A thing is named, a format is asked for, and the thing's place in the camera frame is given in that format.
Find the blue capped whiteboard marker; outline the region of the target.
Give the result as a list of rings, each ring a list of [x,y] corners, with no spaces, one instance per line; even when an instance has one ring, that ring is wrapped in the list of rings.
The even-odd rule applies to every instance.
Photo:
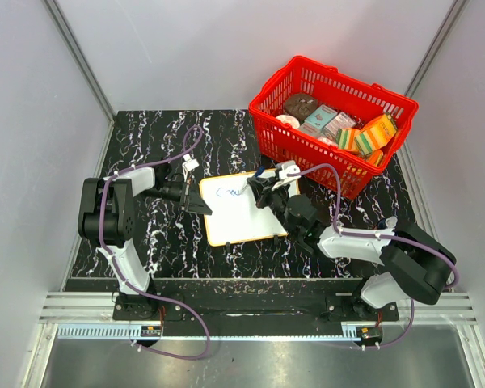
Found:
[[[259,167],[250,178],[247,178],[245,184],[241,188],[241,192],[251,189],[254,195],[259,196],[264,190],[263,186],[265,178],[262,177],[264,172],[264,166]]]

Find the yellow framed whiteboard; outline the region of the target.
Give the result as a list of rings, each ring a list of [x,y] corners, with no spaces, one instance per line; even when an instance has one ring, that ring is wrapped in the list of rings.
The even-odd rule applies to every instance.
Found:
[[[212,247],[282,237],[287,231],[269,208],[258,209],[251,190],[241,192],[255,171],[202,179],[201,198],[213,213],[205,216],[207,239]],[[265,169],[264,178],[276,182],[275,169]],[[290,184],[289,196],[299,193],[297,180]]]

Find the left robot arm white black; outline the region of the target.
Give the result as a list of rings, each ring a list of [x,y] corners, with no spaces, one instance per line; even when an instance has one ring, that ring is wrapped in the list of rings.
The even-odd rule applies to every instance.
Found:
[[[150,196],[170,200],[186,213],[211,215],[191,172],[199,163],[190,154],[182,161],[182,178],[172,180],[171,161],[131,166],[104,178],[85,179],[78,214],[78,233],[107,259],[125,295],[135,295],[131,311],[147,320],[158,312],[159,301],[151,294],[150,274],[144,269],[133,242],[135,198]]]

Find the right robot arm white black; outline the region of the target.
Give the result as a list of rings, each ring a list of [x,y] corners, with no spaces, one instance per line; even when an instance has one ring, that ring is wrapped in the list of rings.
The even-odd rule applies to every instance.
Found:
[[[416,224],[397,222],[379,230],[341,228],[326,222],[305,195],[289,194],[277,177],[250,177],[247,184],[259,209],[268,208],[306,254],[348,257],[380,265],[346,297],[342,311],[371,320],[403,299],[435,305],[458,273],[455,257]]]

